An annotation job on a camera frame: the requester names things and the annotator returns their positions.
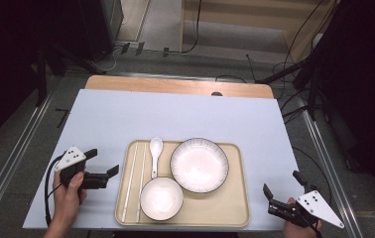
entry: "white table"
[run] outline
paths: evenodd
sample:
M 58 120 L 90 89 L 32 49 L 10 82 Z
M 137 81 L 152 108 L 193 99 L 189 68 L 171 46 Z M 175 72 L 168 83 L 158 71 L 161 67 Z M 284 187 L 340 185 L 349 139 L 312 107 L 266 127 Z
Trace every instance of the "white table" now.
M 266 183 L 279 200 L 287 201 L 290 196 L 304 193 L 292 176 L 298 167 L 275 99 L 83 89 L 74 102 L 52 160 L 72 145 L 84 152 L 95 148 L 98 156 L 87 162 L 86 170 L 105 173 L 117 164 L 122 168 L 126 149 L 132 141 L 153 137 L 169 141 L 201 137 L 237 145 L 246 176 L 250 222 L 240 228 L 122 226 L 114 217 L 120 172 L 109 181 L 107 188 L 87 192 L 88 198 L 80 207 L 74 228 L 280 230 L 283 220 L 268 214 L 263 184 Z M 47 227 L 44 182 L 45 178 L 37 190 L 24 228 Z

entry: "electrical cord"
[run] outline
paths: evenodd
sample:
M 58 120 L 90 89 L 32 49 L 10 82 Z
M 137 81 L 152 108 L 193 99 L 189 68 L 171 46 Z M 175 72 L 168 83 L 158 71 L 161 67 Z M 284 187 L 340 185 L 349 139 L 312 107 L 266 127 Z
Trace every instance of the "electrical cord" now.
M 256 80 L 255 72 L 253 71 L 252 61 L 250 60 L 249 55 L 246 55 L 246 57 L 247 57 L 247 60 L 249 61 L 250 70 L 252 71 L 253 80 L 255 81 L 255 83 L 259 83 L 259 81 Z
M 110 71 L 112 70 L 115 66 L 116 66 L 116 56 L 114 55 L 118 50 L 122 50 L 121 48 L 116 48 L 113 53 L 112 53 L 112 56 L 113 56 L 113 60 L 114 60 L 114 63 L 113 63 L 113 66 L 111 68 L 102 68 L 100 67 L 99 65 L 95 64 L 94 61 L 91 62 L 92 65 L 94 65 L 95 67 L 97 67 L 98 69 L 101 69 L 103 71 Z
M 307 219 L 305 219 L 300 213 L 298 213 L 299 217 L 314 231 L 317 238 L 322 238 L 320 231 L 317 230 L 317 223 L 316 227 L 314 227 Z
M 320 0 L 317 5 L 314 7 L 314 9 L 311 11 L 311 13 L 308 15 L 308 17 L 305 19 L 305 21 L 302 23 L 302 25 L 300 26 L 299 30 L 296 32 L 296 35 L 294 36 L 293 38 L 293 41 L 292 41 L 292 44 L 290 45 L 289 47 L 289 51 L 287 52 L 287 55 L 286 55 L 286 59 L 284 60 L 284 69 L 286 69 L 286 63 L 287 63 L 287 59 L 289 58 L 289 55 L 292 51 L 292 48 L 293 48 L 293 45 L 297 39 L 297 36 L 299 35 L 299 32 L 302 30 L 302 28 L 305 26 L 305 24 L 308 22 L 308 20 L 311 18 L 311 16 L 313 15 L 313 13 L 316 11 L 316 9 L 320 6 L 320 4 L 323 2 L 323 0 Z
M 201 6 L 202 6 L 202 0 L 199 0 L 199 7 L 197 8 L 197 17 L 196 17 L 196 41 L 194 42 L 193 46 L 191 46 L 189 50 L 183 51 L 182 54 L 191 52 L 191 50 L 193 50 L 196 47 L 197 42 L 199 41 L 199 16 L 200 16 Z
M 314 41 L 314 38 L 317 36 L 318 32 L 324 27 L 324 25 L 327 23 L 326 19 L 329 17 L 329 14 L 334 11 L 334 9 L 336 8 L 336 6 L 338 5 L 338 3 L 334 3 L 327 11 L 326 11 L 326 14 L 324 15 L 323 19 L 322 19 L 322 22 L 319 24 L 319 26 L 317 27 L 317 31 L 314 33 L 314 35 L 312 36 L 312 41 L 311 41 L 311 52 L 314 50 L 314 47 L 313 47 L 313 41 Z
M 278 65 L 280 65 L 280 64 L 287 64 L 287 63 L 289 63 L 289 64 L 296 64 L 295 62 L 279 62 L 279 63 L 275 64 L 275 65 L 272 67 L 272 74 L 275 74 L 275 68 L 276 68 Z
M 60 183 L 57 187 L 55 187 L 48 195 L 48 198 L 51 197 L 52 193 L 54 193 L 58 188 L 60 188 L 62 184 Z
M 283 111 L 283 109 L 284 109 L 284 107 L 286 107 L 287 103 L 289 103 L 294 97 L 296 97 L 297 95 L 299 95 L 303 91 L 304 91 L 304 89 L 296 92 L 295 94 L 293 94 L 293 96 L 291 96 L 289 99 L 287 99 L 287 101 L 284 102 L 283 106 L 281 106 L 280 111 Z
M 305 24 L 308 22 L 309 18 L 313 15 L 313 13 L 315 12 L 315 10 L 320 6 L 320 4 L 321 4 L 322 2 L 323 2 L 323 0 L 320 0 L 320 1 L 319 1 L 319 3 L 314 7 L 314 9 L 312 10 L 312 12 L 308 15 L 308 17 L 307 17 L 307 18 L 305 19 L 305 21 L 302 23 L 302 25 L 300 26 L 299 30 L 296 32 L 296 35 L 294 36 L 293 42 L 292 42 L 292 44 L 290 45 L 289 50 L 288 50 L 288 52 L 287 52 L 286 59 L 284 60 L 284 68 L 283 68 L 283 70 L 286 69 L 287 59 L 289 58 L 289 55 L 290 55 L 291 50 L 292 50 L 292 48 L 293 48 L 293 45 L 294 45 L 294 43 L 295 43 L 295 41 L 296 41 L 296 38 L 297 38 L 297 36 L 299 35 L 299 32 L 302 30 L 302 28 L 303 28 L 303 27 L 305 26 Z M 280 79 L 280 78 L 277 78 L 277 77 L 274 78 L 274 77 L 270 76 L 270 77 L 268 77 L 268 78 L 265 78 L 265 79 L 260 80 L 259 83 L 269 84 L 269 83 L 274 82 L 275 80 L 278 80 L 278 79 Z
M 52 168 L 54 167 L 54 165 L 61 160 L 61 158 L 63 157 L 64 153 L 55 158 L 51 164 L 49 165 L 49 168 L 48 168 L 48 171 L 46 173 L 46 179 L 45 179 L 45 212 L 46 212 L 46 223 L 48 224 L 48 226 L 51 224 L 52 222 L 52 217 L 51 217 L 51 212 L 49 210 L 49 196 L 50 194 L 48 194 L 49 192 L 49 177 L 51 175 L 51 171 L 52 171 Z
M 323 169 L 320 167 L 320 165 L 317 164 L 317 162 L 310 156 L 308 155 L 306 152 L 302 151 L 301 149 L 297 148 L 297 147 L 294 147 L 292 146 L 292 148 L 296 151 L 299 151 L 301 152 L 303 155 L 305 155 L 306 157 L 308 157 L 309 159 L 311 159 L 311 161 L 317 166 L 317 168 L 320 170 L 321 174 L 323 175 L 324 179 L 326 180 L 326 184 L 327 184 L 327 187 L 328 187 L 328 190 L 329 190 L 329 206 L 331 206 L 332 204 L 332 190 L 330 188 L 330 184 L 329 184 L 329 181 L 327 180 L 327 177 L 326 175 L 324 174 L 323 172 Z
M 293 121 L 294 119 L 298 118 L 300 115 L 302 115 L 303 113 L 303 110 L 302 111 L 298 111 L 297 113 L 293 114 L 292 116 L 290 116 L 290 118 L 284 122 L 284 125 L 287 125 L 289 122 Z
M 290 115 L 293 115 L 293 114 L 297 113 L 298 111 L 304 111 L 304 110 L 307 110 L 307 109 L 308 109 L 307 106 L 299 107 L 299 108 L 297 108 L 297 109 L 295 109 L 295 110 L 293 110 L 293 111 L 291 111 L 291 112 L 288 112 L 288 113 L 286 113 L 286 114 L 283 114 L 283 118 L 286 118 L 286 117 L 288 117 L 288 116 L 290 116 Z

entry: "human hand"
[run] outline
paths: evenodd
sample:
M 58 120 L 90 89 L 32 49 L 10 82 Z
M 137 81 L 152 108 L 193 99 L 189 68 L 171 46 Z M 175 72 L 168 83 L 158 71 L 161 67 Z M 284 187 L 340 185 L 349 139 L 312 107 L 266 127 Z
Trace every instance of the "human hand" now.
M 69 182 L 68 187 L 61 185 L 60 172 L 55 172 L 54 192 L 55 214 L 45 237 L 65 237 L 67 230 L 76 220 L 79 205 L 86 199 L 86 191 L 83 190 L 78 197 L 78 189 L 82 185 L 83 173 L 79 172 Z
M 295 202 L 296 201 L 292 197 L 290 197 L 287 201 L 287 204 L 293 204 Z M 320 228 L 321 222 L 318 222 L 316 229 L 320 230 Z M 284 222 L 283 232 L 284 238 L 313 238 L 316 235 L 316 233 L 310 227 L 303 228 L 291 223 L 290 221 Z

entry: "black cable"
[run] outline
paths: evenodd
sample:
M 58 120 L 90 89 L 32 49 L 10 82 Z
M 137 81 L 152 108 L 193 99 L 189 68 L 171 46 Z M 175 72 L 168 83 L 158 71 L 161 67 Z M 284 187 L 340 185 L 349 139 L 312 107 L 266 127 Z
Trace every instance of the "black cable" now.
M 193 46 L 191 46 L 189 50 L 181 52 L 182 54 L 191 52 L 191 50 L 193 50 L 196 47 L 197 42 L 199 41 L 199 16 L 200 16 L 201 6 L 202 6 L 202 0 L 199 0 L 199 7 L 197 8 L 197 17 L 196 17 L 196 41 L 194 42 Z
M 314 7 L 314 9 L 312 10 L 312 12 L 308 15 L 308 17 L 306 18 L 306 20 L 302 23 L 302 25 L 300 26 L 299 30 L 296 32 L 296 35 L 294 36 L 293 38 L 293 41 L 292 41 L 292 44 L 290 45 L 289 47 L 289 51 L 287 52 L 287 56 L 286 56 L 286 59 L 284 60 L 284 69 L 286 69 L 286 63 L 287 63 L 287 59 L 289 58 L 289 55 L 292 51 L 292 48 L 293 48 L 293 45 L 296 41 L 296 38 L 297 36 L 299 35 L 299 32 L 302 30 L 302 28 L 305 26 L 305 24 L 308 22 L 308 20 L 311 18 L 311 16 L 313 15 L 313 13 L 316 11 L 316 9 L 320 6 L 320 4 L 323 2 L 323 0 L 320 0 L 317 5 Z
M 246 81 L 245 79 L 241 78 L 241 77 L 234 76 L 234 75 L 228 75 L 228 74 L 224 74 L 224 75 L 217 76 L 217 77 L 215 78 L 215 81 L 218 81 L 218 78 L 219 78 L 219 77 L 232 77 L 232 78 L 235 78 L 235 79 L 239 79 L 239 80 L 241 80 L 241 81 L 244 82 L 244 83 L 247 83 L 247 81 Z
M 295 94 L 293 94 L 293 96 L 291 96 L 289 99 L 287 99 L 286 102 L 284 102 L 283 106 L 280 108 L 280 111 L 283 111 L 284 107 L 286 107 L 287 103 L 289 103 L 295 96 L 299 95 L 299 93 L 303 92 L 304 89 L 296 92 Z
M 255 81 L 255 83 L 259 83 L 259 81 L 256 80 L 255 72 L 253 71 L 252 61 L 250 60 L 249 55 L 246 55 L 246 57 L 247 57 L 247 60 L 249 61 L 250 70 L 252 71 L 253 80 Z
M 61 160 L 61 158 L 63 157 L 63 155 L 55 158 L 51 162 L 51 164 L 49 165 L 48 171 L 46 173 L 46 179 L 45 179 L 45 212 L 46 212 L 46 223 L 48 224 L 48 226 L 52 222 L 51 212 L 49 210 L 49 196 L 48 196 L 48 192 L 49 192 L 49 177 L 51 175 L 52 168 L 54 167 L 54 165 L 56 164 L 56 162 L 58 162 L 58 161 Z
M 59 184 L 57 187 L 55 187 L 51 192 L 49 192 L 48 198 L 51 197 L 52 193 L 54 193 L 58 188 L 60 188 L 62 184 Z
M 337 6 L 338 4 L 337 3 L 334 3 L 327 11 L 326 11 L 326 14 L 324 15 L 324 17 L 322 18 L 322 23 L 321 25 L 319 25 L 317 27 L 317 31 L 314 33 L 313 37 L 312 37 L 312 41 L 311 41 L 311 52 L 314 50 L 314 47 L 313 47 L 313 41 L 314 41 L 314 38 L 317 36 L 317 34 L 319 33 L 319 31 L 324 27 L 324 25 L 328 22 L 326 21 L 326 18 L 329 16 L 329 14 L 332 12 L 332 11 L 335 11 L 334 8 Z
M 282 75 L 284 76 L 283 78 L 285 78 L 285 75 L 290 74 L 290 73 L 292 73 L 292 72 L 298 70 L 299 68 L 300 68 L 300 69 L 303 69 L 303 68 L 301 67 L 301 65 L 302 65 L 302 64 L 306 64 L 306 63 L 308 62 L 308 59 L 304 59 L 304 60 L 302 60 L 302 61 L 300 61 L 300 62 L 298 62 L 298 63 L 295 63 L 293 66 L 291 66 L 291 67 L 289 67 L 289 68 L 286 69 L 287 59 L 289 58 L 290 52 L 291 52 L 291 50 L 292 50 L 292 48 L 293 48 L 293 44 L 294 44 L 294 42 L 296 41 L 296 38 L 297 38 L 297 36 L 299 35 L 299 32 L 302 30 L 302 28 L 303 28 L 303 27 L 305 26 L 305 24 L 308 22 L 309 18 L 313 15 L 314 11 L 320 6 L 320 4 L 321 4 L 322 2 L 323 2 L 323 0 L 320 0 L 320 2 L 314 7 L 314 9 L 312 10 L 312 12 L 308 15 L 308 17 L 306 18 L 306 20 L 302 23 L 302 25 L 300 26 L 299 30 L 297 31 L 297 33 L 296 33 L 296 35 L 295 35 L 295 37 L 294 37 L 294 39 L 293 39 L 293 42 L 292 42 L 292 44 L 291 44 L 290 47 L 289 47 L 289 51 L 287 52 L 286 59 L 284 60 L 284 69 L 283 69 L 283 71 L 284 71 L 284 70 L 288 70 L 288 71 L 290 71 L 290 72 L 289 72 L 289 73 L 286 73 L 286 74 L 283 73 L 283 74 L 282 74 Z M 274 81 L 276 81 L 276 80 L 278 80 L 278 79 L 280 79 L 280 77 L 278 77 L 278 76 L 276 76 L 276 75 L 272 75 L 272 76 L 269 76 L 269 77 L 267 77 L 267 78 L 264 78 L 264 79 L 260 80 L 259 83 L 269 84 L 269 83 L 274 82 Z
M 323 172 L 323 169 L 320 167 L 320 165 L 317 164 L 317 162 L 310 156 L 308 155 L 306 152 L 300 150 L 299 148 L 297 147 L 294 147 L 292 146 L 292 148 L 296 151 L 299 151 L 301 152 L 303 155 L 305 155 L 306 157 L 308 157 L 309 159 L 311 159 L 311 161 L 317 166 L 317 168 L 320 170 L 321 174 L 323 175 L 324 179 L 326 180 L 326 183 L 327 183 L 327 187 L 328 187 L 328 190 L 329 190 L 329 206 L 331 206 L 331 203 L 332 203 L 332 190 L 330 188 L 330 184 L 329 184 L 329 181 L 327 180 L 327 177 L 326 175 L 324 174 Z
M 288 116 L 290 116 L 290 115 L 293 115 L 293 114 L 297 113 L 298 111 L 301 111 L 301 110 L 303 111 L 303 110 L 306 110 L 306 109 L 308 109 L 307 106 L 299 107 L 299 108 L 297 108 L 297 109 L 295 109 L 295 110 L 293 110 L 293 111 L 291 111 L 291 112 L 288 112 L 288 113 L 286 113 L 286 114 L 283 114 L 283 118 L 286 118 L 286 117 L 288 117 Z
M 316 227 L 314 227 L 307 219 L 305 219 L 300 213 L 298 213 L 299 217 L 314 231 L 317 238 L 322 238 L 320 231 L 317 230 L 317 223 Z
M 279 62 L 277 64 L 275 64 L 273 67 L 272 67 L 272 74 L 275 74 L 275 68 L 280 65 L 280 64 L 287 64 L 287 63 L 290 63 L 290 64 L 296 64 L 295 62 Z
M 286 122 L 284 122 L 284 125 L 287 125 L 289 122 L 298 118 L 300 115 L 302 115 L 302 113 L 303 113 L 303 111 L 300 111 L 300 112 L 296 113 L 296 115 L 292 115 Z

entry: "white bowl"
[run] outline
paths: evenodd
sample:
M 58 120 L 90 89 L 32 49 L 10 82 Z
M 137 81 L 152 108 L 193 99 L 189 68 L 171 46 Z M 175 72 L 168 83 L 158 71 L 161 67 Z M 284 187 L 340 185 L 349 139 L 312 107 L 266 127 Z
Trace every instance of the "white bowl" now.
M 173 151 L 170 167 L 175 180 L 193 192 L 216 190 L 228 175 L 228 160 L 221 148 L 200 138 L 178 145 Z
M 184 193 L 170 178 L 154 178 L 141 192 L 141 208 L 154 220 L 167 220 L 175 216 L 184 203 Z

